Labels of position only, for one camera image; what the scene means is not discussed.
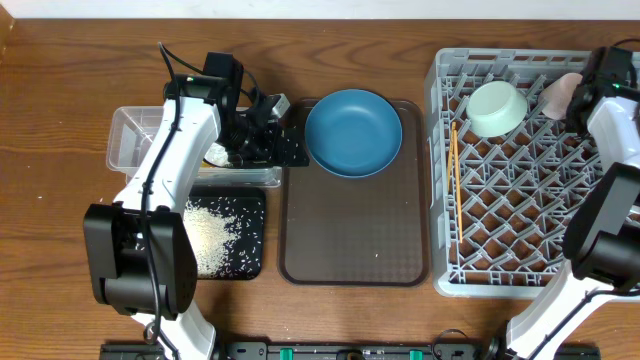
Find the dark blue plate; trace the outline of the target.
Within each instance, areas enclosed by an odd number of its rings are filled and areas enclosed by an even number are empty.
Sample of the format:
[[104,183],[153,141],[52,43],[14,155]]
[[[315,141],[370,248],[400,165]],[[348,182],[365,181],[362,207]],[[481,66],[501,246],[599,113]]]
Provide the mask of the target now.
[[386,98],[367,90],[345,89],[313,106],[305,122],[305,141],[311,157],[327,172],[364,178],[395,160],[403,128]]

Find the white tissue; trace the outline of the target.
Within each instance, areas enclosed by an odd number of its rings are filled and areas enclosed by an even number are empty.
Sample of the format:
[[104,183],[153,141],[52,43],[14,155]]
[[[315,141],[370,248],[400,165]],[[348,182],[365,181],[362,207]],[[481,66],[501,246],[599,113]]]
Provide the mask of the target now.
[[231,166],[226,149],[217,143],[213,143],[207,150],[203,161],[214,167],[225,168]]

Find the mint green bowl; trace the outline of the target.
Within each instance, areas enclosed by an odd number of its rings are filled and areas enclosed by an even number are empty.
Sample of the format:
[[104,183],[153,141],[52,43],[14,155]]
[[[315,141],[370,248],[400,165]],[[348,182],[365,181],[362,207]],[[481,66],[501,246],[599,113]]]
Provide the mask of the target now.
[[466,114],[472,132],[479,137],[496,137],[515,129],[528,112],[527,100],[505,81],[488,82],[470,96]]

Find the pink paper cup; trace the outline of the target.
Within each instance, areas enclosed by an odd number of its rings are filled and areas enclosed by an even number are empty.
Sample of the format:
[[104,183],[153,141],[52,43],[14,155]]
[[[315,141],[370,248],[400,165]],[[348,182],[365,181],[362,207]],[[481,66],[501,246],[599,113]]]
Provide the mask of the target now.
[[552,120],[564,120],[576,87],[583,80],[579,73],[567,73],[553,82],[539,95],[544,102],[542,113]]

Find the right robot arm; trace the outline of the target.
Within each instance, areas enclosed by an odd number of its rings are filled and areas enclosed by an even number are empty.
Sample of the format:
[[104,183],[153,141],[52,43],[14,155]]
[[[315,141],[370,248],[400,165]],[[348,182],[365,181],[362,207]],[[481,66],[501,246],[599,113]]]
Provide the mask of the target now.
[[565,257],[534,301],[493,339],[489,359],[552,359],[599,307],[639,295],[639,78],[622,43],[595,49],[566,110],[566,127],[594,140],[603,177],[572,216]]

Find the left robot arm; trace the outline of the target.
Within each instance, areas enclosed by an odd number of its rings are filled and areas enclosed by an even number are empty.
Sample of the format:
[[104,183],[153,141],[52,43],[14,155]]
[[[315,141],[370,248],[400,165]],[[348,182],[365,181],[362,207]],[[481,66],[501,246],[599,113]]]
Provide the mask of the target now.
[[141,344],[104,344],[103,359],[212,359],[216,331],[194,301],[197,261],[183,223],[191,188],[213,144],[233,169],[306,167],[300,133],[280,120],[280,97],[259,88],[238,110],[245,76],[230,53],[202,69],[169,73],[161,124],[141,165],[109,204],[83,219],[96,301],[143,325]]

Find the white rice pile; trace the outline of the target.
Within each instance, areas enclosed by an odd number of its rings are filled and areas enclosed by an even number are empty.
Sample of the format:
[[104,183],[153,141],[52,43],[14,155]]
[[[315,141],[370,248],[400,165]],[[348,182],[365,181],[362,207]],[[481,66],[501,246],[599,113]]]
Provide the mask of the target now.
[[265,215],[261,197],[191,196],[183,219],[198,277],[256,278],[262,270]]

